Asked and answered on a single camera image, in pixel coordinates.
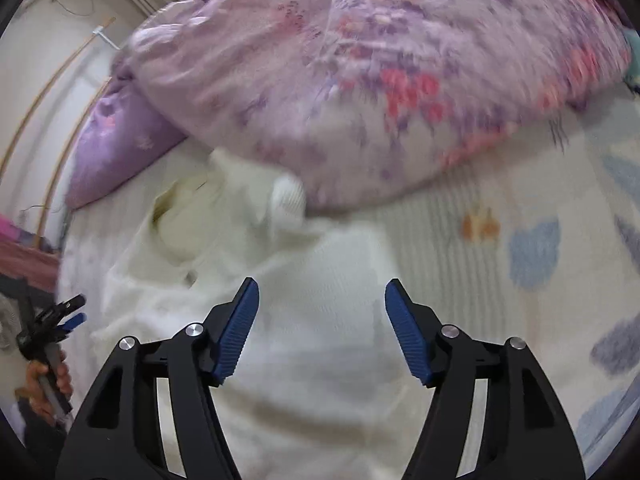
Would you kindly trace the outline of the white button-up jacket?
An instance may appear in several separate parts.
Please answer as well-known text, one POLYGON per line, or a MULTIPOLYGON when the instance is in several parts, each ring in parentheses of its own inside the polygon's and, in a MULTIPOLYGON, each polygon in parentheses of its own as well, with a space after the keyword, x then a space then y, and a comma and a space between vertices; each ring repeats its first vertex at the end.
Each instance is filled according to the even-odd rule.
POLYGON ((182 334, 231 301, 210 392, 245 479, 397 479, 423 418, 384 306, 399 274, 370 221, 308 218, 299 180, 224 151, 158 196, 108 272, 105 358, 182 334))

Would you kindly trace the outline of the floral bed sheet mattress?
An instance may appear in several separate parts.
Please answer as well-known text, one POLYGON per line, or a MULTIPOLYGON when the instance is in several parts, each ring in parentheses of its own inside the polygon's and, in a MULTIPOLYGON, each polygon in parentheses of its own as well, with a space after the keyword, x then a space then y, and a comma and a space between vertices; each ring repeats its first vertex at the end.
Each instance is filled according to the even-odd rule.
POLYGON ((310 214, 296 177, 181 143, 70 222, 78 398, 120 338, 167 338, 244 278, 258 315, 214 392, 243 478, 402 475, 432 394, 385 312, 393 278, 471 337, 524 339, 593 472, 639 411, 638 96, 609 88, 350 214, 310 214))

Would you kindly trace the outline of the blue green pillow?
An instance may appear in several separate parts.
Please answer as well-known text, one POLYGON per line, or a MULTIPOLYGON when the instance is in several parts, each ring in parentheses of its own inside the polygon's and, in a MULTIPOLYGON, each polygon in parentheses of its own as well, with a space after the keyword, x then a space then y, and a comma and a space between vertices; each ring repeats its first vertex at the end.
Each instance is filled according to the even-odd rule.
POLYGON ((624 81, 635 94, 640 93, 640 36, 634 29, 625 28, 624 36, 629 44, 630 62, 624 81))

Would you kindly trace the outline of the purple floral quilt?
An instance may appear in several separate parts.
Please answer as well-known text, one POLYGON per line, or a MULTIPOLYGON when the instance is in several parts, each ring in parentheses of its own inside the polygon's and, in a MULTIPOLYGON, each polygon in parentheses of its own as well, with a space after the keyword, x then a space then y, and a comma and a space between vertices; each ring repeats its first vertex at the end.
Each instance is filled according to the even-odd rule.
POLYGON ((66 204, 183 139, 290 170, 314 209, 402 194, 630 62, 617 0, 177 0, 129 37, 66 204))

